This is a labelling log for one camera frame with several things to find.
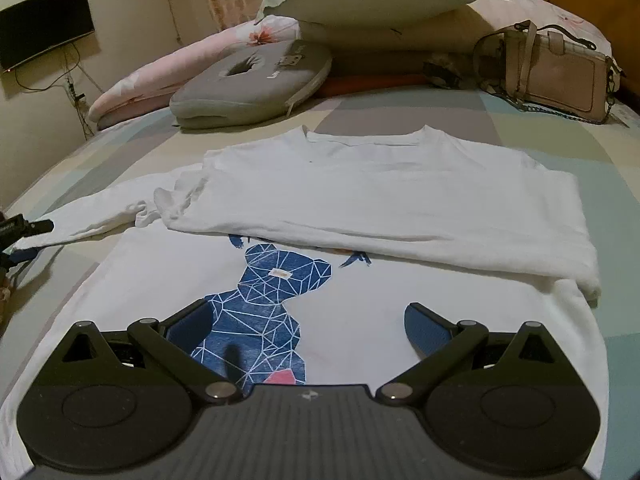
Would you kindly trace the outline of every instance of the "wall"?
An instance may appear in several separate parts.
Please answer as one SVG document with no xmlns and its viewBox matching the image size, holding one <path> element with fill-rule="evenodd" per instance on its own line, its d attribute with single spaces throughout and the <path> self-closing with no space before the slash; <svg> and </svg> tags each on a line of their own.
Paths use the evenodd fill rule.
<svg viewBox="0 0 640 480">
<path fill-rule="evenodd" d="M 0 9 L 22 0 L 0 0 Z M 206 0 L 172 0 L 185 44 L 213 29 Z M 103 89 L 179 47 L 167 0 L 89 0 L 96 33 L 76 42 L 82 65 Z M 75 51 L 67 47 L 75 60 Z M 62 53 L 51 52 L 17 71 L 30 87 L 48 86 L 62 73 Z M 89 104 L 99 93 L 73 70 L 78 93 Z M 27 94 L 14 73 L 0 78 L 0 205 L 8 206 L 44 171 L 84 143 L 76 111 L 63 88 Z"/>
</svg>

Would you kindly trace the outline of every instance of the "handbag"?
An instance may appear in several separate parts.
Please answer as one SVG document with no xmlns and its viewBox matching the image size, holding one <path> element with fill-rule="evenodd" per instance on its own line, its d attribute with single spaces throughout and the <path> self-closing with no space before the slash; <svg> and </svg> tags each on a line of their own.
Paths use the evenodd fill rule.
<svg viewBox="0 0 640 480">
<path fill-rule="evenodd" d="M 559 32 L 538 34 L 552 28 Z M 504 34 L 499 49 L 504 79 L 485 79 L 480 75 L 482 46 L 496 34 Z M 565 41 L 563 34 L 575 43 Z M 615 73 L 620 73 L 609 56 L 596 52 L 591 41 L 576 38 L 559 25 L 537 28 L 530 20 L 481 38 L 474 48 L 473 64 L 480 88 L 519 110 L 596 124 L 609 117 L 615 102 L 612 95 L 616 90 Z"/>
</svg>

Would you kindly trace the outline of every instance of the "small label on print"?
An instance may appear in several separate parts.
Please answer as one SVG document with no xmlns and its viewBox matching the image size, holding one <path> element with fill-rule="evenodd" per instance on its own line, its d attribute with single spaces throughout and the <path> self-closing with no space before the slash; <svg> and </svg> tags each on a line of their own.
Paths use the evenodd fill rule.
<svg viewBox="0 0 640 480">
<path fill-rule="evenodd" d="M 291 273 L 288 270 L 283 269 L 271 269 L 269 271 L 270 276 L 275 276 L 276 278 L 282 278 L 283 280 L 288 280 L 291 277 Z"/>
</svg>

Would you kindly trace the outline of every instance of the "white t-shirt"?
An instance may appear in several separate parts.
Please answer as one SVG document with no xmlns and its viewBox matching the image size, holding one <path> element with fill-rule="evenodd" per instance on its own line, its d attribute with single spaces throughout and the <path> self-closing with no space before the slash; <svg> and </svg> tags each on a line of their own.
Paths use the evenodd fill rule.
<svg viewBox="0 0 640 480">
<path fill-rule="evenodd" d="M 126 231 L 74 294 L 0 408 L 3 479 L 31 466 L 15 412 L 73 322 L 124 330 L 204 296 L 219 325 L 194 357 L 224 366 L 216 345 L 225 337 L 244 340 L 260 323 L 286 320 L 289 349 L 278 361 L 273 345 L 284 348 L 286 334 L 265 330 L 271 353 L 245 363 L 252 381 L 365 383 L 372 391 L 418 361 L 403 325 L 413 301 L 452 322 L 475 319 L 496 332 L 542 322 L 599 406 L 601 431 L 586 465 L 599 475 L 606 350 L 580 291 L 597 295 L 599 280 L 570 174 L 428 126 L 383 137 L 297 128 L 209 152 L 202 165 L 124 182 L 46 218 L 54 231 L 26 238 L 21 247 L 74 240 L 134 219 L 144 228 Z M 236 237 L 234 244 L 220 233 L 252 238 Z M 365 251 L 370 265 L 352 251 Z M 271 267 L 252 269 L 263 256 Z M 251 272 L 281 285 L 267 289 Z M 265 306 L 272 311 L 265 314 Z M 244 328 L 228 328 L 242 322 Z M 245 346 L 245 354 L 254 351 Z"/>
<path fill-rule="evenodd" d="M 89 319 L 103 331 L 124 330 L 142 317 L 165 319 L 198 298 L 233 294 L 249 267 L 247 253 L 271 245 L 253 238 L 242 238 L 242 243 L 238 248 L 226 235 L 171 231 L 161 221 L 144 229 L 127 230 L 58 314 L 2 405 L 2 478 L 17 479 L 31 467 L 17 432 L 15 414 L 31 381 L 73 322 Z M 404 310 L 413 301 L 452 322 L 475 319 L 494 332 L 516 332 L 526 320 L 537 320 L 556 339 L 599 406 L 602 429 L 587 462 L 587 469 L 599 474 L 608 410 L 606 350 L 575 282 L 468 272 L 374 254 L 368 255 L 367 264 L 364 258 L 352 258 L 350 251 L 279 243 L 272 246 L 280 255 L 289 252 L 305 261 L 320 260 L 330 266 L 328 279 L 282 302 L 286 313 L 299 325 L 300 339 L 294 351 L 304 363 L 305 383 L 368 384 L 375 392 L 416 364 L 419 357 L 404 333 Z M 230 310 L 252 314 L 251 308 L 245 303 L 240 307 L 235 304 Z M 227 342 L 244 348 L 243 339 L 241 334 L 231 335 Z M 287 367 L 279 371 L 283 370 L 287 382 Z M 278 380 L 279 375 L 276 381 L 283 382 L 282 377 Z"/>
</svg>

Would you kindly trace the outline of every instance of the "blue gripper pad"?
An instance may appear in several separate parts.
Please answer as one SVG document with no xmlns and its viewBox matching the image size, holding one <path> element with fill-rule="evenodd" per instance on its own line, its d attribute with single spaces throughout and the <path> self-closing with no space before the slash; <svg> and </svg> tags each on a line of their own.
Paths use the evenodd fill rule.
<svg viewBox="0 0 640 480">
<path fill-rule="evenodd" d="M 18 265 L 23 262 L 30 262 L 31 260 L 36 259 L 36 256 L 38 256 L 39 252 L 40 247 L 32 247 L 31 249 L 20 249 L 9 254 L 9 261 L 14 265 Z"/>
<path fill-rule="evenodd" d="M 172 324 L 166 330 L 164 338 L 190 355 L 209 335 L 212 326 L 213 309 L 209 301 L 205 301 L 198 308 Z"/>
<path fill-rule="evenodd" d="M 452 339 L 451 331 L 410 304 L 404 311 L 404 331 L 425 356 L 440 350 Z"/>
</svg>

